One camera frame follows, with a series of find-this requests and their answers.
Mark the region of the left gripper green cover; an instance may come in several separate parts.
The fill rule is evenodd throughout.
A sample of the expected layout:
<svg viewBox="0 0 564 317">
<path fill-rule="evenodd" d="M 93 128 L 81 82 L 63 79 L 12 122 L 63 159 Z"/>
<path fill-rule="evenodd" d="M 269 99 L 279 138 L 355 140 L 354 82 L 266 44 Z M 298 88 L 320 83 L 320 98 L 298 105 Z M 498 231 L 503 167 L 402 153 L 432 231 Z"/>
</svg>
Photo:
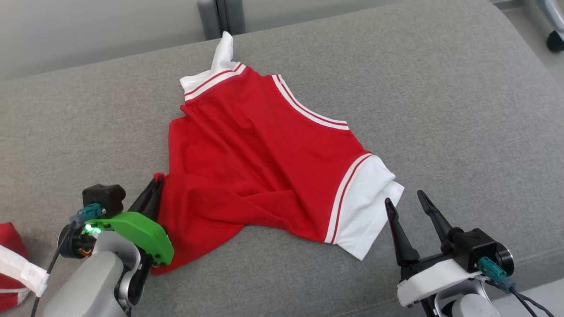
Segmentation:
<svg viewBox="0 0 564 317">
<path fill-rule="evenodd" d="M 66 225 L 58 237 L 60 255 L 83 259 L 93 255 L 102 233 L 118 233 L 152 259 L 153 265 L 169 265 L 174 249 L 165 229 L 157 224 L 164 177 L 153 178 L 130 206 L 130 211 L 111 218 L 101 215 Z"/>
</svg>

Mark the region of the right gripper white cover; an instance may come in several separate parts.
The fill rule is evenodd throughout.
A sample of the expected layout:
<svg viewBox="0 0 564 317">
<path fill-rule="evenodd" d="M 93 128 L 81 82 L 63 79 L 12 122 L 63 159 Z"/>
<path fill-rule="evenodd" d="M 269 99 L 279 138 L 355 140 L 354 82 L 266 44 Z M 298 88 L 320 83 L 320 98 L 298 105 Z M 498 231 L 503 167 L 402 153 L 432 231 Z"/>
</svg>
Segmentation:
<svg viewBox="0 0 564 317">
<path fill-rule="evenodd" d="M 439 237 L 442 253 L 452 253 L 454 236 L 461 232 L 459 227 L 452 227 L 424 191 L 417 191 L 421 207 L 433 223 Z M 480 272 L 469 273 L 455 260 L 446 259 L 437 262 L 419 273 L 413 273 L 411 264 L 419 260 L 419 253 L 411 245 L 399 221 L 399 214 L 390 198 L 385 200 L 386 214 L 390 225 L 397 265 L 400 268 L 401 282 L 397 285 L 397 299 L 402 307 L 407 307 L 431 295 L 447 291 L 454 294 L 469 293 L 461 284 L 480 275 Z"/>
</svg>

